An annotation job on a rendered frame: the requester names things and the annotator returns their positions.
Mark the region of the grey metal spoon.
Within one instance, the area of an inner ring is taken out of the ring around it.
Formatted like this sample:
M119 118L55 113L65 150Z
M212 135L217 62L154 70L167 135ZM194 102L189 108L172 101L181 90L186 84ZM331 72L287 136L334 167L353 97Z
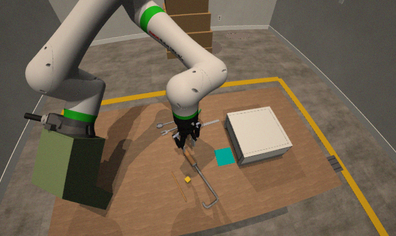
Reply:
M162 124L162 123L158 123L156 126L157 126L157 128L162 128L164 125L166 125L166 124L170 124L170 123L173 123L174 121L172 121L172 122L168 122L168 123L165 123L165 124Z

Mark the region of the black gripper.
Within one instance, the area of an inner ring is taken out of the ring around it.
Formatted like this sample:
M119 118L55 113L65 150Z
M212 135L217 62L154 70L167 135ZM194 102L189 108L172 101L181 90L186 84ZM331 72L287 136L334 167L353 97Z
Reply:
M178 148L182 148L183 152L185 153L185 139L187 138L187 135L191 135L191 143L192 145L195 147L195 141L197 141L196 138L198 138L200 136L200 127L201 124L199 122L197 122L194 126L190 127L190 128L181 128L179 126L177 126L177 134L173 134L172 137L174 138L174 140L176 140L176 145L178 146ZM195 130L195 134L194 131ZM179 136L181 136L180 141L179 141Z

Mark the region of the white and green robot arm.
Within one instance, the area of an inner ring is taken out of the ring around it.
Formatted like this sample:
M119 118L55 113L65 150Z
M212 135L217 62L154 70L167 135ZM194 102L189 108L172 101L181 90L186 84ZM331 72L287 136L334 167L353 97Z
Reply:
M105 82L78 68L103 25L123 6L130 19L172 52L189 70L166 85L174 123L190 128L198 121L198 104L222 86L226 65L189 37L153 0L79 0L57 31L26 67L26 81L36 92L65 100L64 115L25 113L44 129L94 138Z

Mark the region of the teal square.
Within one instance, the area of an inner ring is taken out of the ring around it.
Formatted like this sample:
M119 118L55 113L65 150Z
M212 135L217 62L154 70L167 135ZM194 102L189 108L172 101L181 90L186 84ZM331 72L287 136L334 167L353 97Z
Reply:
M233 154L231 152L230 147L225 148L225 149L215 150L214 152L215 152L218 166L235 163L235 160L233 158Z

